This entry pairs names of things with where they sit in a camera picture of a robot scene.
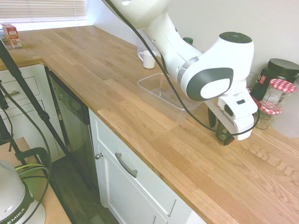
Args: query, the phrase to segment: dishwasher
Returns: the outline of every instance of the dishwasher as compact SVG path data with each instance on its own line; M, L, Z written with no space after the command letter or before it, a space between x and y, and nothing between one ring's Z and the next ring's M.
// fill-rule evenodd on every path
M48 74L66 147L77 160L83 179L99 190L88 107L52 71Z

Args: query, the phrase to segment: cabinet knob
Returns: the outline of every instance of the cabinet knob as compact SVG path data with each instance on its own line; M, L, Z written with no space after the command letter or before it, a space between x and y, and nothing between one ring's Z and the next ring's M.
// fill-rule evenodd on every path
M101 157L103 157L103 154L102 153L96 154L94 157L96 160L99 160Z

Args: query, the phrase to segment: kitchen floor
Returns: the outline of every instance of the kitchen floor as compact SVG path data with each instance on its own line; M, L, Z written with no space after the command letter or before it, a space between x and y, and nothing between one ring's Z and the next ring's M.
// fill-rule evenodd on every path
M53 162L52 181L72 224L118 224L110 210L102 206L97 191L87 187L66 157Z

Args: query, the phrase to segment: butcher block countertop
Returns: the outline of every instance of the butcher block countertop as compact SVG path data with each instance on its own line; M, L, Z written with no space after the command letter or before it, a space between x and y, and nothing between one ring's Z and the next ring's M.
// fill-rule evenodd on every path
M14 62L18 67L33 65L43 63L41 57L31 49L23 40L21 40L21 48L12 48L6 44L11 57L14 59ZM0 71L6 70L5 64L0 60Z
M161 71L143 68L136 46L93 26L19 34L207 223L299 223L299 139L255 128L224 147L191 118L175 122L139 99L137 81ZM205 104L196 116L208 123Z

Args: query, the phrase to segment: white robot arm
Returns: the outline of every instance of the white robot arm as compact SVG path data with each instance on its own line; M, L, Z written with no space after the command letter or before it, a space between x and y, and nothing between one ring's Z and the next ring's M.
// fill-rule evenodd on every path
M257 105L246 89L254 53L250 37L235 32L220 34L215 44L202 54L175 29L167 14L171 0L111 2L136 29L145 32L163 56L169 75L190 99L205 101L230 133L253 126L252 114ZM216 105L210 101L213 98L218 98ZM250 134L251 131L235 138L242 140Z

